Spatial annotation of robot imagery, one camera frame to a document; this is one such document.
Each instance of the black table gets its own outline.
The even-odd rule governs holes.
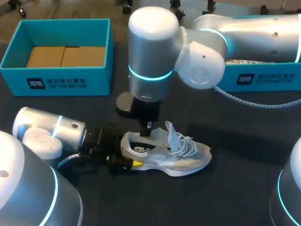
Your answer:
[[[2,58],[7,45],[0,46]],[[116,123],[139,131],[139,123],[115,112],[117,96],[128,90],[127,45],[116,43],[109,97],[13,97],[0,76],[0,129],[11,133],[14,118],[28,106],[84,121],[88,126]],[[284,103],[300,92],[244,93],[260,103]],[[175,129],[213,147],[213,160],[199,173],[171,178],[160,171],[112,176],[106,166],[64,175],[78,189],[84,226],[267,225],[269,194],[294,143],[301,137],[301,106],[255,109],[211,90],[193,90],[172,78],[156,126],[171,121]]]

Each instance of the white shoelace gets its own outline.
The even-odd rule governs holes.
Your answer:
[[[182,143],[182,147],[177,152],[171,152],[170,155],[188,157],[188,156],[194,155],[197,152],[197,146],[196,146],[196,143],[192,140],[192,137],[191,138],[185,137],[185,136],[183,136],[183,134],[178,133],[178,132],[177,132],[177,136],[178,136],[178,141]]]

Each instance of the teal box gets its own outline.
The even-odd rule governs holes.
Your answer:
[[[105,47],[103,66],[26,68],[34,46]],[[22,20],[0,72],[14,96],[110,94],[114,41],[109,19]]]
[[[299,91],[301,64],[230,64],[217,86],[226,92]]]

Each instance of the shoe insole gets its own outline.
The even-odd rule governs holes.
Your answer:
[[[154,149],[156,146],[141,143],[141,142],[130,142],[131,149],[138,153],[146,153]]]

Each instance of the white sneaker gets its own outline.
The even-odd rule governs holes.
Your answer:
[[[185,176],[203,169],[211,160],[210,148],[177,133],[172,123],[166,121],[168,130],[161,128],[150,137],[139,133],[126,133],[121,140],[121,153],[141,162],[135,170],[161,170],[172,177]]]

